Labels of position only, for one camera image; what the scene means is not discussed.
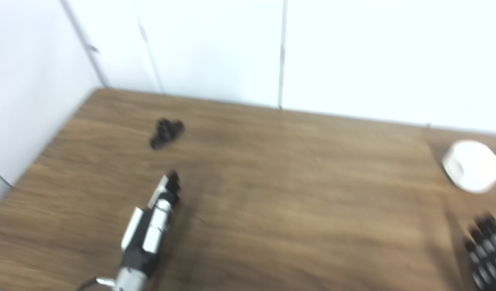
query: white round object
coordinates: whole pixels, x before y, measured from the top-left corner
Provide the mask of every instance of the white round object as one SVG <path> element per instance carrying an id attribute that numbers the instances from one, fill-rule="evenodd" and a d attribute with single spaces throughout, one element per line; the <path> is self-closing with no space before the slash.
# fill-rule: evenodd
<path id="1" fill-rule="evenodd" d="M 442 159 L 454 184 L 471 193 L 485 193 L 496 184 L 496 155 L 475 140 L 455 142 Z"/>

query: robotic finger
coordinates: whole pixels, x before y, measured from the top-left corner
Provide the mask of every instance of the robotic finger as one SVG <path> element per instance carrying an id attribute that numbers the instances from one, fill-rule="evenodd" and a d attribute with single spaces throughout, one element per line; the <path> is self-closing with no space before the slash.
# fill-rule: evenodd
<path id="1" fill-rule="evenodd" d="M 112 291 L 142 291 L 160 261 L 160 247 L 169 230 L 173 208 L 178 204 L 179 177 L 175 171 L 164 175 L 147 208 L 135 208 L 122 237 L 122 262 L 115 279 L 96 277 L 78 291 L 104 285 Z"/>

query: robotic hand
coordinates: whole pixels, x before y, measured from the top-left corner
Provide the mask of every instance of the robotic hand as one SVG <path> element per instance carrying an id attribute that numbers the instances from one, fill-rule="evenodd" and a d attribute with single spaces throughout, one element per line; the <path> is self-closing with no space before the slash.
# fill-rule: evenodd
<path id="1" fill-rule="evenodd" d="M 476 226 L 464 241 L 471 263 L 471 276 L 479 291 L 496 291 L 496 219 L 487 214 L 475 219 Z"/>
<path id="2" fill-rule="evenodd" d="M 122 263 L 116 279 L 96 277 L 78 291 L 100 284 L 112 291 L 142 291 L 160 261 L 160 245 L 169 229 L 172 208 L 179 201 L 179 178 L 172 171 L 163 176 L 148 207 L 135 208 L 122 238 Z"/>

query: black toy figure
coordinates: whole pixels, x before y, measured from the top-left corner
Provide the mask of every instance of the black toy figure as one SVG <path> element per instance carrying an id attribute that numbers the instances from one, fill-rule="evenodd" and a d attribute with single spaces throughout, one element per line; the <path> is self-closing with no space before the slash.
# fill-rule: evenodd
<path id="1" fill-rule="evenodd" d="M 185 126 L 179 120 L 169 121 L 166 118 L 158 120 L 156 133 L 151 138 L 149 144 L 154 150 L 158 150 L 178 138 Z"/>

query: wood grain surface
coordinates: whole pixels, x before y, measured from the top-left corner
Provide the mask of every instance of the wood grain surface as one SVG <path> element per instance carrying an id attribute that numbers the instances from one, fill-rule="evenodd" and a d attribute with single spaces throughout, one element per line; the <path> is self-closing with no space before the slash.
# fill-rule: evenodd
<path id="1" fill-rule="evenodd" d="M 161 117 L 186 131 L 153 151 Z M 170 169 L 182 202 L 150 291 L 471 290 L 460 240 L 496 216 L 496 187 L 447 179 L 461 138 L 496 152 L 492 136 L 98 90 L 0 202 L 0 290 L 115 276 L 133 208 Z"/>

